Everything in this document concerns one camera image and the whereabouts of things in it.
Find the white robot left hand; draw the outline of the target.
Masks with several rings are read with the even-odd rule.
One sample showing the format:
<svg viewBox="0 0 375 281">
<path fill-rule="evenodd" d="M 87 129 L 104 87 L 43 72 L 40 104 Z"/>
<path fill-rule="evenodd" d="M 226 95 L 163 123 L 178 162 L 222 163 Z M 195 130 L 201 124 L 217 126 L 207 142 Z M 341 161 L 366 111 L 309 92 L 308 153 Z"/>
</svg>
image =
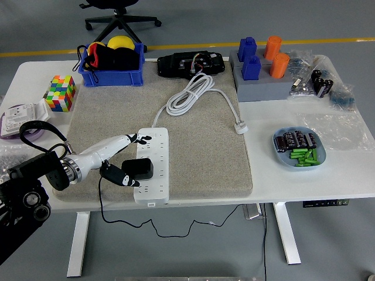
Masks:
<svg viewBox="0 0 375 281">
<path fill-rule="evenodd" d="M 130 134 L 113 136 L 102 140 L 99 143 L 89 147 L 78 155 L 72 156 L 76 173 L 73 183 L 83 181 L 90 170 L 99 169 L 105 161 L 110 160 L 118 152 L 125 149 L 131 143 L 140 143 L 146 145 L 152 137 L 143 134 Z M 119 186 L 138 187 L 140 183 L 114 165 L 107 165 L 104 171 L 109 172 L 109 176 L 103 176 L 112 183 Z"/>
</svg>

